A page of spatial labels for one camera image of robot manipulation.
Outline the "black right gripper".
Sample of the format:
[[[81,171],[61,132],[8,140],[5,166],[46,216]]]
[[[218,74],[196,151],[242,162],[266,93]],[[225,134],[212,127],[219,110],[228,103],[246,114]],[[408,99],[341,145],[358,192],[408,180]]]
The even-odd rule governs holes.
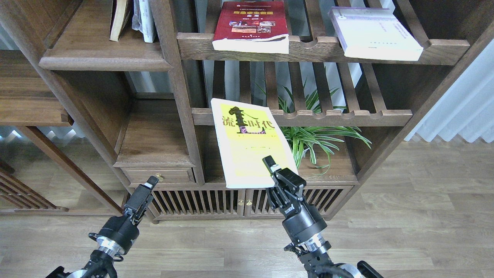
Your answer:
[[[327,224],[318,209],[306,202],[303,195],[306,181],[290,169],[282,169],[272,156],[266,156],[262,161],[275,183],[267,190],[271,208],[279,209],[284,215],[282,225],[293,246],[309,245]]]

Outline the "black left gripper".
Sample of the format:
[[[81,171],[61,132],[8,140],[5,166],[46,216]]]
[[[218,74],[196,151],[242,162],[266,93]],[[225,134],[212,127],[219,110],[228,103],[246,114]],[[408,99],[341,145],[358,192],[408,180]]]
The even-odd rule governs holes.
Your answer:
[[[125,203],[123,215],[109,218],[96,234],[96,241],[100,247],[111,249],[110,254],[127,254],[139,236],[137,226],[153,199],[151,191],[158,182],[158,177],[150,176],[144,185],[139,185],[131,194]]]

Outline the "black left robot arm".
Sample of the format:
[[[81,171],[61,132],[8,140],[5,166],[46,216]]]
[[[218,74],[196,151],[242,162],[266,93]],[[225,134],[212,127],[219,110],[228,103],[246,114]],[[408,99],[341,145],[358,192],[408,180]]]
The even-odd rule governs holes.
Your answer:
[[[156,176],[150,176],[145,184],[140,184],[129,200],[125,203],[122,216],[113,216],[104,224],[98,233],[89,233],[89,238],[98,243],[98,248],[90,255],[88,263],[80,270],[64,272],[64,267],[59,266],[52,271],[48,278],[116,278],[117,272],[113,262],[118,257],[123,260],[139,236],[138,224],[153,200],[151,194],[158,183]]]

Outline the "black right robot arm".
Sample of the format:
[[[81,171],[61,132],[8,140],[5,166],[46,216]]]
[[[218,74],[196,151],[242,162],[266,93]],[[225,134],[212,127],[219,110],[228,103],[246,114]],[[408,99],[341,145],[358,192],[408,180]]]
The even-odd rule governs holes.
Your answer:
[[[297,255],[309,278],[381,277],[365,261],[358,262],[356,266],[333,263],[328,255],[331,245],[321,235],[327,224],[319,210],[307,204],[303,196],[306,181],[289,168],[281,168],[272,156],[263,158],[263,162],[274,180],[274,186],[267,188],[270,206],[284,215],[282,224],[291,239],[284,250]]]

